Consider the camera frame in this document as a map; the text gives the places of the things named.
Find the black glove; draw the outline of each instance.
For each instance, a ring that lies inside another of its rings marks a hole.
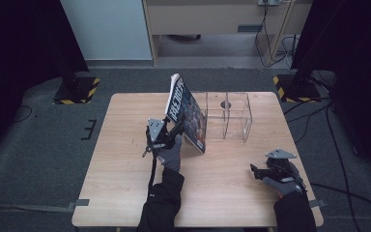
[[[159,149],[157,158],[164,167],[173,171],[180,171],[180,150],[182,148],[182,136],[176,135],[176,143],[171,149]]]
[[[294,166],[293,163],[290,162],[290,165],[291,165],[291,168],[292,170],[295,172],[295,174],[298,176],[298,178],[300,177],[299,175],[299,171],[298,169]],[[269,178],[269,177],[264,177],[263,179],[263,182],[267,185],[267,186],[271,186],[273,187],[278,193],[279,193],[279,196],[282,198],[283,196],[293,192],[293,191],[297,191],[299,193],[302,192],[300,186],[297,185],[297,183],[295,182],[295,180],[293,181],[290,181],[290,182],[286,182],[286,183],[280,183],[280,182],[276,182],[275,180]]]

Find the book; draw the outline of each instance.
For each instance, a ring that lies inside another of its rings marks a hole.
[[[182,114],[185,115],[183,124],[185,137],[204,154],[206,151],[206,115],[201,111],[182,77],[176,73],[171,76],[170,96],[165,115],[176,124]]]

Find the gray carpet floor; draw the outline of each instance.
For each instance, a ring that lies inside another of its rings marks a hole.
[[[100,85],[90,103],[59,105],[53,97],[61,78],[29,89],[14,122],[0,142],[0,205],[36,205],[66,209],[77,199],[100,133],[110,98],[115,93],[168,92],[169,77],[180,73],[192,91],[271,91],[272,78],[287,70],[257,69],[119,69],[91,70]],[[327,93],[320,88],[322,96]],[[321,109],[329,100],[305,103],[286,114],[287,121]],[[282,102],[284,111],[296,103]],[[344,162],[351,193],[371,200],[371,162],[357,157],[338,116],[329,108],[289,123],[311,183],[345,190],[340,159],[328,128],[331,124]],[[97,120],[90,140],[82,140]],[[318,231],[356,231],[347,195],[312,186],[322,208],[324,225]],[[361,231],[371,231],[371,203],[352,197]],[[0,231],[75,231],[72,212],[47,213],[0,210]],[[79,231],[116,231],[116,228],[80,228]],[[122,228],[121,231],[133,231]],[[222,228],[205,231],[242,231]]]

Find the wall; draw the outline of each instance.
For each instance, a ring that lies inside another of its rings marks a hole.
[[[152,60],[141,0],[61,0],[85,60]]]

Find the black sleeve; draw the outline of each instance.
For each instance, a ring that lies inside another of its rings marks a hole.
[[[298,192],[289,193],[278,200],[273,209],[279,232],[316,231],[315,218],[306,196]]]
[[[143,206],[138,232],[173,232],[174,217],[180,211],[180,192],[185,178],[178,172],[164,168],[162,182],[153,185]]]

